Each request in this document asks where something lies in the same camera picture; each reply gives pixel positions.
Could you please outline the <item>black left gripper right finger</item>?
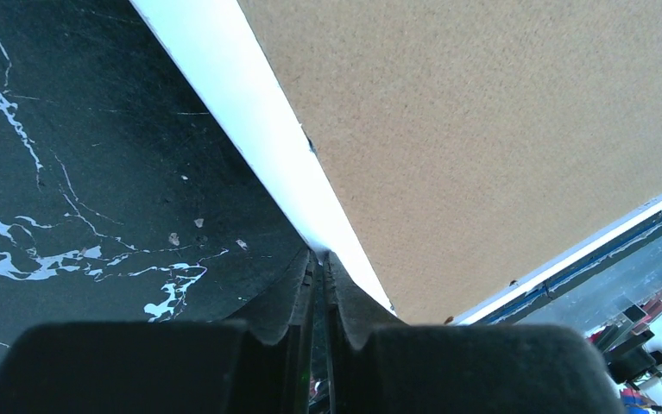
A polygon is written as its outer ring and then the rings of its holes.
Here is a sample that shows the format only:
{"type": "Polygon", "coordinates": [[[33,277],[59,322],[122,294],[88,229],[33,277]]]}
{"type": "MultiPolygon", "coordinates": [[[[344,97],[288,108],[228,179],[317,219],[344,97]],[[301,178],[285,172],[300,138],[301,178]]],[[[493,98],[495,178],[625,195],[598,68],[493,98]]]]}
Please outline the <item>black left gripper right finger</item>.
{"type": "Polygon", "coordinates": [[[622,413],[601,354],[557,325],[409,325],[335,254],[323,285],[334,413],[622,413]]]}

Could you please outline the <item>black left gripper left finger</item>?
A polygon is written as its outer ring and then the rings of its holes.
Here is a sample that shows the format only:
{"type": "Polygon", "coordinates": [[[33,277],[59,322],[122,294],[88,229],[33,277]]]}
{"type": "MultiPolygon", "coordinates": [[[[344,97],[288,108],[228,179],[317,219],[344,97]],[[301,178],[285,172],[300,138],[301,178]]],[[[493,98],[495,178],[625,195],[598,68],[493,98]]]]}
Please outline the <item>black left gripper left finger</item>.
{"type": "Polygon", "coordinates": [[[0,413],[304,413],[314,253],[216,322],[47,323],[0,365],[0,413]]]}

